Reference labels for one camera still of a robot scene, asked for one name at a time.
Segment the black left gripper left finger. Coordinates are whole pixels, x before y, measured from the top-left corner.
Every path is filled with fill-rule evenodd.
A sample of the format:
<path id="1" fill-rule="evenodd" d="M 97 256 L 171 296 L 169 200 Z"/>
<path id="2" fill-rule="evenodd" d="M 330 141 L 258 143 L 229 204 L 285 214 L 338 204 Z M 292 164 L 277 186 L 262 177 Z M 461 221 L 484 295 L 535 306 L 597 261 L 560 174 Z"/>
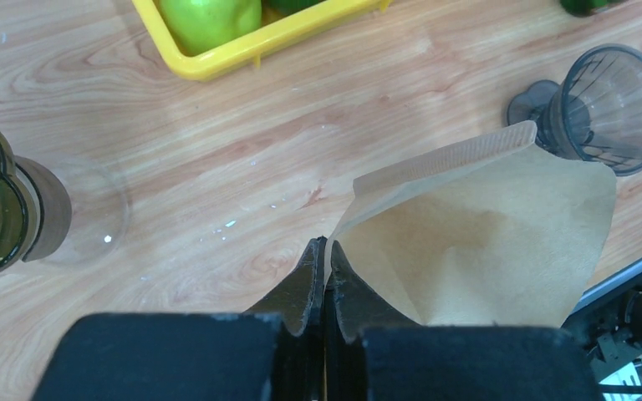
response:
<path id="1" fill-rule="evenodd" d="M 324 237 L 245 312 L 100 312 L 60 339 L 35 400 L 320 400 Z"/>

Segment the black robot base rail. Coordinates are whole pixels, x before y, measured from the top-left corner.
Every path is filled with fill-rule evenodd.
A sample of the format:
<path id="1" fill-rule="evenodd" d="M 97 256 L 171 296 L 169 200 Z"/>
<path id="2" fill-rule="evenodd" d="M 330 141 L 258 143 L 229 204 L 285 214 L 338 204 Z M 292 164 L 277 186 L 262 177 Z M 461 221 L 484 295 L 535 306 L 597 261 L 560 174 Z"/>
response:
<path id="1" fill-rule="evenodd" d="M 585 352 L 603 400 L 642 400 L 642 258 L 588 289 L 563 328 Z"/>

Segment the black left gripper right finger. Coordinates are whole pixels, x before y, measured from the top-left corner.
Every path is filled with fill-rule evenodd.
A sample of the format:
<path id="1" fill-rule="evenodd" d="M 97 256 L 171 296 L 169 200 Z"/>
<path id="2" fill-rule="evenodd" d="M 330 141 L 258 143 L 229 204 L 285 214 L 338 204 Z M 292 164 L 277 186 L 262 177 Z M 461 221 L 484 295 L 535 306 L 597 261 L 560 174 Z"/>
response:
<path id="1" fill-rule="evenodd" d="M 599 400 L 582 349 L 550 327 L 427 327 L 325 249 L 328 400 Z"/>

